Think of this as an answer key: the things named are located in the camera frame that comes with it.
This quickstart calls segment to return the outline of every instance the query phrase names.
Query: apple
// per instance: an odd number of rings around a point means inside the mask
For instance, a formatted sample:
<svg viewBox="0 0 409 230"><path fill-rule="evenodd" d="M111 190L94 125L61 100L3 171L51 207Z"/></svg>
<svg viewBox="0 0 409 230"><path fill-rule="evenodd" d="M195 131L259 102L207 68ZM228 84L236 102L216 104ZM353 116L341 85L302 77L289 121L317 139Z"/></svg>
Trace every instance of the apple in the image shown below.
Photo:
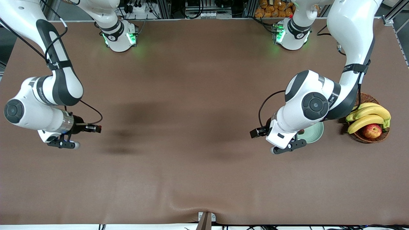
<svg viewBox="0 0 409 230"><path fill-rule="evenodd" d="M382 134L382 129L378 124L369 124L362 128L362 134L369 139L375 139Z"/></svg>

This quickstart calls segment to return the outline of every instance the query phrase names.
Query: black strap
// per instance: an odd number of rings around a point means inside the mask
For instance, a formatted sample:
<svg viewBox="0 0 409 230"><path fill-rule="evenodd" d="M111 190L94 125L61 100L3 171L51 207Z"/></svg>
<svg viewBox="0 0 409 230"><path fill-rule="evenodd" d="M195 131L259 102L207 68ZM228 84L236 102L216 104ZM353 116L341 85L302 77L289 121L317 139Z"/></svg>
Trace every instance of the black strap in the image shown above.
<svg viewBox="0 0 409 230"><path fill-rule="evenodd" d="M105 33L105 32L103 33L104 36L105 36L108 40L110 40L110 41L117 41L117 40L118 40L118 37L123 34L123 32L124 32L124 24L123 24L121 21L120 21L120 23L121 23L121 27L120 27L119 30L117 30L115 33L112 33L112 34L108 34L108 33Z"/></svg>
<svg viewBox="0 0 409 230"><path fill-rule="evenodd" d="M356 63L346 65L342 72L348 72L348 71L362 72L362 73L366 74L366 72L368 71L368 66L367 65L362 65L362 64L356 64Z"/></svg>
<svg viewBox="0 0 409 230"><path fill-rule="evenodd" d="M47 63L47 67L50 70L59 70L65 67L72 67L71 61L70 60L66 60L66 61L57 61L57 62L53 62L53 63Z"/></svg>

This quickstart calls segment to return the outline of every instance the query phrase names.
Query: fruit basket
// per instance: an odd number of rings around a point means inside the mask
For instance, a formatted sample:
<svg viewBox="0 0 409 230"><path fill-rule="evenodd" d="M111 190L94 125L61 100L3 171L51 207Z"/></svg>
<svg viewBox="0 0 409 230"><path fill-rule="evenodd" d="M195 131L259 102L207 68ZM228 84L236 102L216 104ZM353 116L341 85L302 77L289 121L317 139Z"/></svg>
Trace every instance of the fruit basket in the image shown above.
<svg viewBox="0 0 409 230"><path fill-rule="evenodd" d="M366 103L366 102L372 102L372 103L376 103L380 105L380 103L374 97L362 92L361 93L361 104ZM357 99L357 101L355 102L355 106L358 106L358 103L359 102ZM362 132L359 132L359 131L353 133L351 136L353 136L357 141L360 141L362 143L378 143L378 142L384 141L389 136L389 132L390 130L388 132L382 132L382 134L379 137L374 138L374 139L369 139L365 137L362 134Z"/></svg>

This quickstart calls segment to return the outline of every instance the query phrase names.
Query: brown table surface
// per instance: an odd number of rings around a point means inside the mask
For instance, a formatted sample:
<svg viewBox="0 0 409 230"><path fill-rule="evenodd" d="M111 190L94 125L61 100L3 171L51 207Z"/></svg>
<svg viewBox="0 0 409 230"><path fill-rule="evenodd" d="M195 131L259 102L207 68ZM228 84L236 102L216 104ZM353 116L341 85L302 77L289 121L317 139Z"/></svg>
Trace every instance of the brown table surface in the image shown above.
<svg viewBox="0 0 409 230"><path fill-rule="evenodd" d="M391 112L387 140L358 143L337 121L318 142L277 156L250 138L261 102L296 73L339 80L345 57L315 35L325 23L291 52L252 20L147 22L124 53L106 48L93 23L69 23L63 41L103 132L61 150L0 116L0 224L181 223L200 211L224 224L409 224L409 70L381 19L362 91ZM49 73L17 41L0 104ZM262 119L283 104L271 99ZM98 119L82 104L69 110Z"/></svg>

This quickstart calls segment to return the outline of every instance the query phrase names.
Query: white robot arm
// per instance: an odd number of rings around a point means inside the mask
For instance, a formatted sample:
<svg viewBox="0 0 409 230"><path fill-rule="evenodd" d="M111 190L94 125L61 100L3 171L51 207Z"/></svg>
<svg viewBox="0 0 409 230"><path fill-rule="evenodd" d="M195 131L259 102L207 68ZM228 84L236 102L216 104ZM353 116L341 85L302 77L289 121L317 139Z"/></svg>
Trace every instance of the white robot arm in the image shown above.
<svg viewBox="0 0 409 230"><path fill-rule="evenodd" d="M23 81L18 94L4 108L6 119L14 125L38 130L42 141L51 146L78 148L79 143L64 140L64 135L70 138L71 134L80 131L101 132L101 127L85 124L80 117L55 107L73 106L83 95L82 84L62 40L53 43L59 33L46 20L38 0L0 1L0 9L0 23L37 43L52 71L51 76L30 77Z"/></svg>
<svg viewBox="0 0 409 230"><path fill-rule="evenodd" d="M307 42L311 25L317 18L316 4L329 5L334 0L291 0L295 7L292 18L285 18L278 24L283 24L282 35L276 40L288 50L298 50Z"/></svg>
<svg viewBox="0 0 409 230"><path fill-rule="evenodd" d="M124 52L136 45L135 25L119 20L115 9L120 0L65 0L91 16L102 30L105 43L115 52Z"/></svg>
<svg viewBox="0 0 409 230"><path fill-rule="evenodd" d="M328 30L343 47L347 59L339 83L311 70L298 73L285 90L285 105L266 127L252 131L253 138L266 135L266 140L276 147L291 148L289 143L299 130L345 117L352 111L372 53L373 17L381 2L340 0L332 5Z"/></svg>

